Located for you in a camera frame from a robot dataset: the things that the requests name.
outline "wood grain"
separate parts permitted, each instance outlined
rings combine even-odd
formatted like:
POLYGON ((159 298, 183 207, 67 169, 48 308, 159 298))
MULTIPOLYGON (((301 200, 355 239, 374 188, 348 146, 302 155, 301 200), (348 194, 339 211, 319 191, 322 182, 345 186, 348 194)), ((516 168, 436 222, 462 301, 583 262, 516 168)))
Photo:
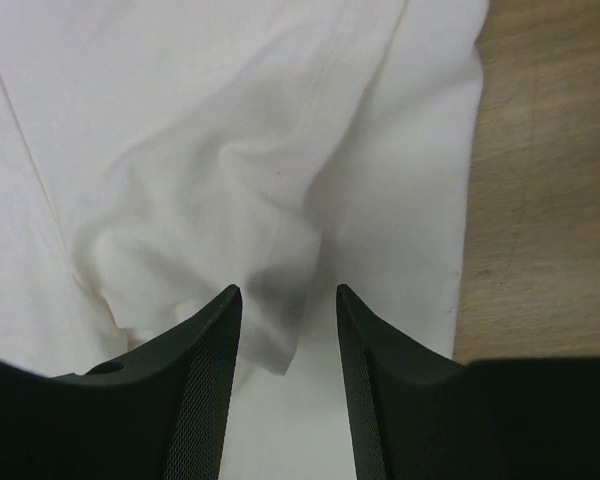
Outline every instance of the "wood grain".
POLYGON ((492 0, 456 352, 600 355, 600 0, 492 0))

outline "crumpled cloth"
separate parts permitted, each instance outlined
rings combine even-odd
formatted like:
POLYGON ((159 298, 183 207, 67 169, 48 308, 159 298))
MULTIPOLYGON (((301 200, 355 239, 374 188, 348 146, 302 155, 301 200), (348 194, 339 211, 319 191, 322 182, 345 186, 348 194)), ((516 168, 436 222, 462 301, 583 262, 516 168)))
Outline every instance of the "crumpled cloth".
POLYGON ((451 354, 486 6, 0 0, 0 358, 82 372, 236 283, 222 478, 355 478, 335 285, 451 354))

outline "wooden table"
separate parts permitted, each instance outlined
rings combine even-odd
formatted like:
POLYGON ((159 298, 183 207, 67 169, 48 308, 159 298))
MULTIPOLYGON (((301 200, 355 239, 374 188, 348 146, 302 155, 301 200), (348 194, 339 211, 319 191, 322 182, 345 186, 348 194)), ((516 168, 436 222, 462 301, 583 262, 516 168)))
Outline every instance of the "wooden table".
POLYGON ((492 0, 458 360, 600 355, 600 0, 492 0))

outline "garment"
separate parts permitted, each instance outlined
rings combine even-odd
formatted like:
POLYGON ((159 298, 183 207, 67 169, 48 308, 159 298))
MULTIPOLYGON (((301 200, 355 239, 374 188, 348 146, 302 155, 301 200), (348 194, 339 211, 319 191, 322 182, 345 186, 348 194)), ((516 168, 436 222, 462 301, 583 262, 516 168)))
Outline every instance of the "garment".
POLYGON ((485 9, 1 0, 0 358, 81 372, 237 283, 223 478, 353 478, 334 287, 451 353, 485 9))

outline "towel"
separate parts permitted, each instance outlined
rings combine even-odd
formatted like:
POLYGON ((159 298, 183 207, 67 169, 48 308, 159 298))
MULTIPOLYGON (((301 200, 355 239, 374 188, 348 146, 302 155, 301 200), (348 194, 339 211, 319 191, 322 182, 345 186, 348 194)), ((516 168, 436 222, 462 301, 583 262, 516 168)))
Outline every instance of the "towel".
POLYGON ((80 373, 237 283, 222 478, 354 478, 334 287, 451 354, 485 11, 1 0, 0 358, 80 373))

